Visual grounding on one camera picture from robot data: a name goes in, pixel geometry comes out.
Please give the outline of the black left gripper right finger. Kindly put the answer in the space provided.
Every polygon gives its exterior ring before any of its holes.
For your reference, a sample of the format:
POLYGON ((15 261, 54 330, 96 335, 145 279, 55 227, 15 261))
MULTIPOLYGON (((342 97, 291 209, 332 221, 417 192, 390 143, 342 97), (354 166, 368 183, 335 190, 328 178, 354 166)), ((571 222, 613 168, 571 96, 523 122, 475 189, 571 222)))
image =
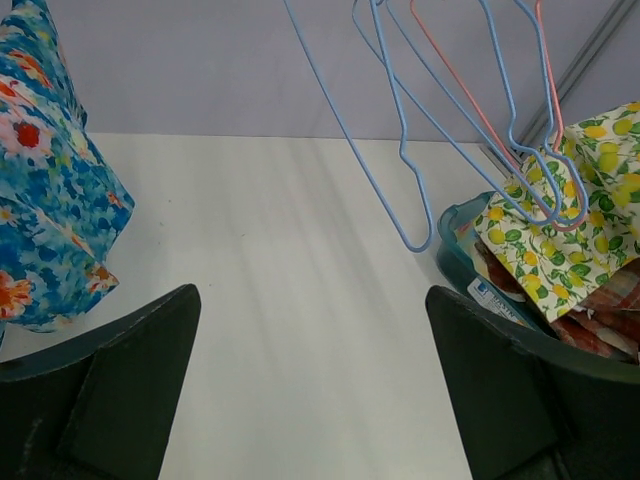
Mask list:
POLYGON ((442 286, 425 307, 475 479, 636 479, 639 369, 442 286))

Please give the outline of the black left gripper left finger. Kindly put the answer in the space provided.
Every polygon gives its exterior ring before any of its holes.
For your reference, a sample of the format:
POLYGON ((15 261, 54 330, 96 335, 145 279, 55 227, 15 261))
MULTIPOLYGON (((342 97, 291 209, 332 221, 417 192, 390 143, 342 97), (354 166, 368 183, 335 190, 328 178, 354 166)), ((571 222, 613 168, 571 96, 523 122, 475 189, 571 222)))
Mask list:
POLYGON ((2 362, 2 478, 158 478, 200 314, 199 291, 185 284, 2 362))

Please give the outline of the red plaid skirt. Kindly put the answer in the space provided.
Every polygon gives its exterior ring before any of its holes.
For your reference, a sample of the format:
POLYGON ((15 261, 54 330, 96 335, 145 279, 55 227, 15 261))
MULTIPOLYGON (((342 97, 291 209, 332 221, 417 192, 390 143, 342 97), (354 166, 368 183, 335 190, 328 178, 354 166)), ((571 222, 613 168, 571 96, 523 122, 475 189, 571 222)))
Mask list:
POLYGON ((477 273, 525 306, 565 344, 622 363, 639 364, 639 261, 633 260, 569 313, 549 323, 513 275, 482 242, 471 258, 477 273))

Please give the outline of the lemon print skirt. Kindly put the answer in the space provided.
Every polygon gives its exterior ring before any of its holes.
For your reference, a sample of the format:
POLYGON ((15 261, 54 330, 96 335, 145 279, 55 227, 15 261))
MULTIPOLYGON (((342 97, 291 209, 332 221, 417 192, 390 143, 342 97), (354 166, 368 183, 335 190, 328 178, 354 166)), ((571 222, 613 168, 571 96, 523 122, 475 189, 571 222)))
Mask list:
POLYGON ((639 256, 639 105, 565 127, 527 159, 474 229, 548 322, 639 256))

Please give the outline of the blue floral skirt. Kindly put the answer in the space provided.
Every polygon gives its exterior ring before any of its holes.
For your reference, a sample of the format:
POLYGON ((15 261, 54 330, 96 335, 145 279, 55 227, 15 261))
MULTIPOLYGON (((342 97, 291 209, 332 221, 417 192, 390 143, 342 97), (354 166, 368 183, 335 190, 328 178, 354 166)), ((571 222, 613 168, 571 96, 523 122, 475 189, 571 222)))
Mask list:
POLYGON ((1 324, 50 333, 119 281, 106 258, 135 201, 86 132, 44 1, 1 21, 1 324))

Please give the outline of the teal plastic basin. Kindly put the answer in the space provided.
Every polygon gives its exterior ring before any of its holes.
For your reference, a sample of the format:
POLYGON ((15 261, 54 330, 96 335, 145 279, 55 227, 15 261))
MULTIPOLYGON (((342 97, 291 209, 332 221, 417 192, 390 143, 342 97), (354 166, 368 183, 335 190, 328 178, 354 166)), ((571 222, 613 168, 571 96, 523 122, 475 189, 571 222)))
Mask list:
POLYGON ((471 253, 475 251, 477 236, 473 224, 492 195, 481 193, 443 212, 437 222, 442 240, 436 255, 437 266, 458 293, 514 323, 547 333, 546 324, 524 302, 514 301, 474 267, 471 253))

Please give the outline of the right aluminium frame post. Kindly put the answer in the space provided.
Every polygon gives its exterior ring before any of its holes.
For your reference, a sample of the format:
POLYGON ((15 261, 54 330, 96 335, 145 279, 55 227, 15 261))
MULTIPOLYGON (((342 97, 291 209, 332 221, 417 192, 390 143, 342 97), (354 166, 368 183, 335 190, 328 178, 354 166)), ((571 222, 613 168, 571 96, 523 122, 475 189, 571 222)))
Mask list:
MULTIPOLYGON (((636 10, 639 11, 639 1, 637 0, 618 0, 613 2, 572 61, 562 72, 559 80, 556 81, 557 93, 561 104, 573 92, 577 91, 579 84, 586 77, 589 70, 595 66, 596 61, 604 54, 608 44, 636 10)), ((520 140, 523 140, 524 143, 530 143, 540 136, 543 127, 547 123, 548 115, 545 111, 546 107, 541 104, 531 120, 526 124, 520 140)), ((494 147, 482 144, 480 150, 504 176, 508 175, 509 171, 498 158, 497 150, 494 147)))

